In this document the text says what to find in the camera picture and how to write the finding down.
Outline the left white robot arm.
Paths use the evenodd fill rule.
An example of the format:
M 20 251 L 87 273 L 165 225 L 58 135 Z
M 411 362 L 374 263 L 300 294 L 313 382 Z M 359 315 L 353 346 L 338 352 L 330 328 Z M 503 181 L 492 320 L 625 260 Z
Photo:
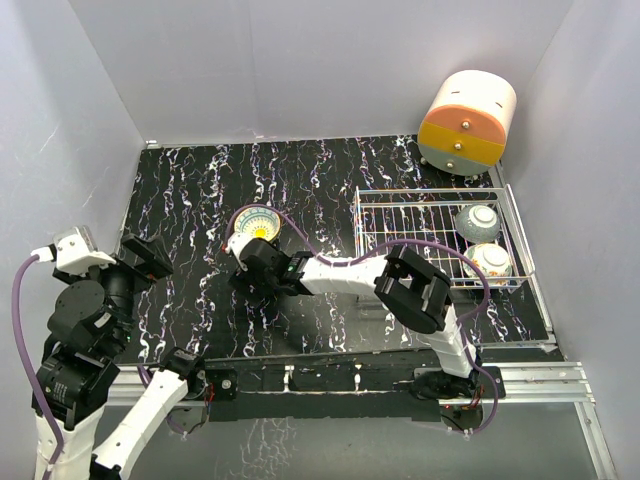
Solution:
M 135 297 L 173 272 L 161 237 L 127 234 L 120 244 L 136 262 L 99 250 L 84 226 L 31 254 L 54 263 L 54 278 L 66 285 L 47 322 L 50 335 L 35 373 L 36 474 L 42 479 L 129 478 L 172 410 L 206 389 L 202 358 L 175 347 L 154 372 L 139 370 L 143 393 L 108 438 L 95 442 L 131 339 Z

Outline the yellow blue mandala bowl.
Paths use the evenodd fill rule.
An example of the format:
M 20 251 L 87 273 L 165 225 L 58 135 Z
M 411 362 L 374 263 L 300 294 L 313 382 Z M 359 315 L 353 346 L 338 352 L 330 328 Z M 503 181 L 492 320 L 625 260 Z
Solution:
M 266 241 L 275 240 L 280 230 L 280 216 L 266 207 L 246 207 L 234 221 L 235 233 L 248 234 L 252 238 Z

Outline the white floral leaf bowl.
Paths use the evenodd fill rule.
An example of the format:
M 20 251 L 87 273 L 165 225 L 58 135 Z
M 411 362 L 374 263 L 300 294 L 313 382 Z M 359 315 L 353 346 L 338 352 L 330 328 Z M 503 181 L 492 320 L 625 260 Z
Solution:
M 491 287 L 508 286 L 513 263 L 506 249 L 496 243 L 480 243 L 471 245 L 464 256 L 483 272 Z

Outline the grey hexagon red-rim bowl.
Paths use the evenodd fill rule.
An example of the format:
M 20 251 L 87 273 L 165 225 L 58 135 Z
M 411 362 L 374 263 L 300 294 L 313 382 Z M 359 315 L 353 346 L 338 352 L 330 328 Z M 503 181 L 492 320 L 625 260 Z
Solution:
M 474 244 L 494 242 L 500 232 L 500 225 L 496 211 L 486 205 L 468 205 L 454 217 L 457 233 Z

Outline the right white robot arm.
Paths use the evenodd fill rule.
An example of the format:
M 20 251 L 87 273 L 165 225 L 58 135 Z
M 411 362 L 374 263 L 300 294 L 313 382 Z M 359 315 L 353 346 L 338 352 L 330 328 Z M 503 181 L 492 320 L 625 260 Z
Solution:
M 415 252 L 416 244 L 392 240 L 358 258 L 325 258 L 312 251 L 289 256 L 263 238 L 236 233 L 223 250 L 236 262 L 232 287 L 254 302 L 334 293 L 377 299 L 404 327 L 425 335 L 436 353 L 441 369 L 428 377 L 431 397 L 472 396 L 488 373 L 463 324 L 487 309 L 490 285 L 480 274 L 481 303 L 458 314 L 451 279 Z

